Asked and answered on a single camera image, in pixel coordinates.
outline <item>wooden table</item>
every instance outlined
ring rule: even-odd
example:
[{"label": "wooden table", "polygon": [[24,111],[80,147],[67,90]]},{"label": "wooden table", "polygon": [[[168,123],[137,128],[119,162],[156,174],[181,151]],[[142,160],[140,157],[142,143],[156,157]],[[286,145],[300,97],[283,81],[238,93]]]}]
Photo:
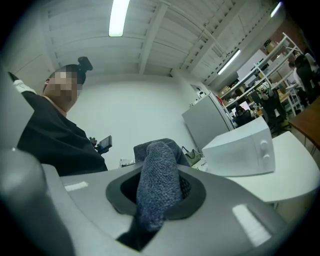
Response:
[{"label": "wooden table", "polygon": [[289,123],[320,150],[320,97],[303,112],[290,119]]}]

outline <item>gray knit fabric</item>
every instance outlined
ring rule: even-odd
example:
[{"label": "gray knit fabric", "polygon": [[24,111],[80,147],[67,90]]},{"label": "gray knit fabric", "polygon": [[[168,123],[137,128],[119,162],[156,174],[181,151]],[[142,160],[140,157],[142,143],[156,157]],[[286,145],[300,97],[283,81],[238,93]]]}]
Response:
[{"label": "gray knit fabric", "polygon": [[182,201],[183,196],[171,148],[158,141],[150,143],[145,152],[136,193],[137,218],[143,230],[156,232],[164,223],[165,211]]},{"label": "gray knit fabric", "polygon": [[135,158],[135,162],[143,162],[147,156],[147,147],[148,145],[150,145],[151,143],[155,143],[155,142],[163,142],[165,143],[172,151],[174,157],[175,157],[175,161],[178,165],[183,165],[183,166],[190,166],[186,156],[184,155],[184,153],[182,152],[181,148],[178,146],[178,144],[169,138],[163,138],[163,139],[158,139],[158,140],[153,140],[153,141],[149,141],[140,145],[137,145],[133,148],[134,151],[134,158]]}]

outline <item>shelving unit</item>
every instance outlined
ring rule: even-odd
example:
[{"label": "shelving unit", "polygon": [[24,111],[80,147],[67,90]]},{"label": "shelving unit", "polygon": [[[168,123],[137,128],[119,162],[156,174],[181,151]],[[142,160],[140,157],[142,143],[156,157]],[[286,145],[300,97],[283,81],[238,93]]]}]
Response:
[{"label": "shelving unit", "polygon": [[[232,87],[228,92],[226,92],[224,95],[221,96],[221,98],[225,98],[227,95],[229,95],[230,93],[234,92],[237,88],[239,88],[240,86],[242,86],[250,77],[252,77],[256,70],[259,70],[263,76],[262,79],[260,79],[254,86],[252,86],[249,90],[245,91],[243,94],[241,94],[237,99],[235,99],[234,101],[230,102],[229,104],[227,104],[225,107],[228,108],[230,106],[232,106],[233,104],[235,104],[238,100],[242,99],[244,96],[247,96],[250,92],[252,92],[253,90],[255,90],[262,82],[267,81],[269,83],[269,85],[271,86],[272,89],[278,87],[282,82],[284,82],[291,74],[292,74],[292,70],[286,74],[279,82],[277,82],[276,84],[271,84],[270,80],[268,79],[268,77],[272,76],[275,72],[277,72],[278,70],[280,70],[284,64],[286,63],[287,59],[294,53],[294,51],[299,51],[302,54],[302,51],[299,49],[299,47],[285,34],[283,33],[284,37],[283,39],[278,43],[278,45],[267,55],[267,57],[261,61],[258,65],[254,64],[254,69],[251,70],[243,79],[241,79],[234,87]],[[287,47],[285,46],[285,42],[286,40],[288,40],[289,42],[291,42],[293,44],[293,47]],[[274,57],[279,50],[282,47],[286,47],[288,49],[290,49],[290,51],[288,52],[288,54],[281,60],[281,62],[279,62],[272,70],[270,70],[267,74],[265,74],[260,67],[263,67],[263,65],[265,65],[272,57]]]}]

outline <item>desk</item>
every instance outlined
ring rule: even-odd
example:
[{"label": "desk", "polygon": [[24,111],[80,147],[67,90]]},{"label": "desk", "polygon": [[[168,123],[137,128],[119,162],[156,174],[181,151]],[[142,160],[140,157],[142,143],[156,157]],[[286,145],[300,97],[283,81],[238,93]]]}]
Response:
[{"label": "desk", "polygon": [[314,191],[320,185],[319,168],[300,141],[289,131],[272,139],[275,171],[227,177],[266,203],[278,203]]},{"label": "desk", "polygon": [[290,119],[289,123],[320,150],[320,97],[303,112]]}]

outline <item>white plastic device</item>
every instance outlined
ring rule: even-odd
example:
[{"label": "white plastic device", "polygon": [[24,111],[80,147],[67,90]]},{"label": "white plastic device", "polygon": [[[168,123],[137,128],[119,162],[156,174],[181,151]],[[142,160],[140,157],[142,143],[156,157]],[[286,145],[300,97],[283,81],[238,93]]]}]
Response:
[{"label": "white plastic device", "polygon": [[208,172],[220,176],[249,176],[275,171],[270,129],[259,117],[215,137],[203,149]]}]

